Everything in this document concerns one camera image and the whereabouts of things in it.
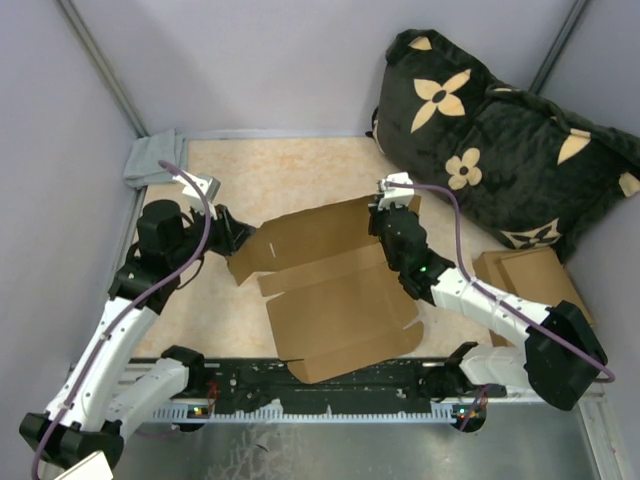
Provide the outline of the brown cardboard box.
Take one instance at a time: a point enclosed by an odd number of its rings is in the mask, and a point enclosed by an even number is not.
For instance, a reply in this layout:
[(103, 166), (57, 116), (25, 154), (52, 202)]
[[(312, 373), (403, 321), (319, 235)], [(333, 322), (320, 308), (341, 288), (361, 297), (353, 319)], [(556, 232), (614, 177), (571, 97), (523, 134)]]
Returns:
[(257, 274), (277, 354), (314, 384), (413, 352), (417, 303), (368, 232), (364, 196), (268, 220), (228, 261), (237, 283)]

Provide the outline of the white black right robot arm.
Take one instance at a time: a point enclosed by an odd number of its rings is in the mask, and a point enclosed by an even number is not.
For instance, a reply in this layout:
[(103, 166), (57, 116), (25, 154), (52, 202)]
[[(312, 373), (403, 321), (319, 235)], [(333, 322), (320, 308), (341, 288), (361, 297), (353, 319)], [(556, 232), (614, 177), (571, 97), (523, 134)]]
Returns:
[(608, 359), (582, 311), (524, 300), (465, 273), (427, 244), (417, 213), (407, 206), (370, 204), (369, 233), (407, 294), (455, 311), (509, 341), (507, 347), (469, 343), (454, 354), (448, 389), (467, 396), (478, 386), (533, 390), (549, 405), (570, 411)]

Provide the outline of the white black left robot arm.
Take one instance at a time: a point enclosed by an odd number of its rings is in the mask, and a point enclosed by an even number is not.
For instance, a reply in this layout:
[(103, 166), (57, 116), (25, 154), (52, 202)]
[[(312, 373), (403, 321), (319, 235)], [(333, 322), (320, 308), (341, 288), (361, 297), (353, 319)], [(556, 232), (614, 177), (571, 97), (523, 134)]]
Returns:
[(255, 233), (222, 204), (212, 216), (177, 202), (157, 200), (143, 207), (137, 240), (116, 272), (99, 325), (76, 367), (42, 413), (28, 413), (19, 433), (36, 463), (69, 469), (101, 452), (110, 467), (125, 443), (151, 414), (175, 396), (194, 397), (207, 385), (203, 354), (173, 345), (152, 369), (121, 394), (116, 386), (142, 337), (170, 296), (184, 286), (182, 273), (207, 252), (229, 258)]

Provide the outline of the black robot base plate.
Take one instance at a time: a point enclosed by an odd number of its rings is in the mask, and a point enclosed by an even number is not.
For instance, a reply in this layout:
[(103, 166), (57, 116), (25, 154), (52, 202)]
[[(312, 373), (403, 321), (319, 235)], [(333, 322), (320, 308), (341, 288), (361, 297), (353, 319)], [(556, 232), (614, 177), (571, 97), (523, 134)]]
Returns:
[[(203, 382), (168, 403), (197, 405), (197, 415), (252, 412), (279, 403), (285, 413), (319, 414), (430, 412), (432, 404), (453, 404), (458, 426), (476, 395), (503, 398), (505, 388), (472, 386), (441, 358), (400, 358), (322, 381), (306, 384), (280, 361), (211, 359)], [(206, 424), (176, 424), (186, 432)]]

